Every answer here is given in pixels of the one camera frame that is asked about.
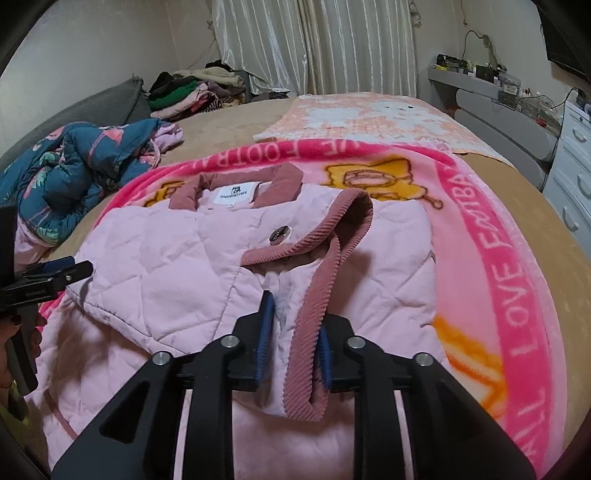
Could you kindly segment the person's left hand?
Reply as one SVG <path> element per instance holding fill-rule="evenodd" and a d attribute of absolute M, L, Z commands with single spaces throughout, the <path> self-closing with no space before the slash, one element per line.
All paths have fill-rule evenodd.
<path fill-rule="evenodd" d="M 26 396 L 38 387 L 36 359 L 40 354 L 43 324 L 38 318 L 21 322 L 1 320 L 1 388 L 16 384 L 19 393 Z"/>

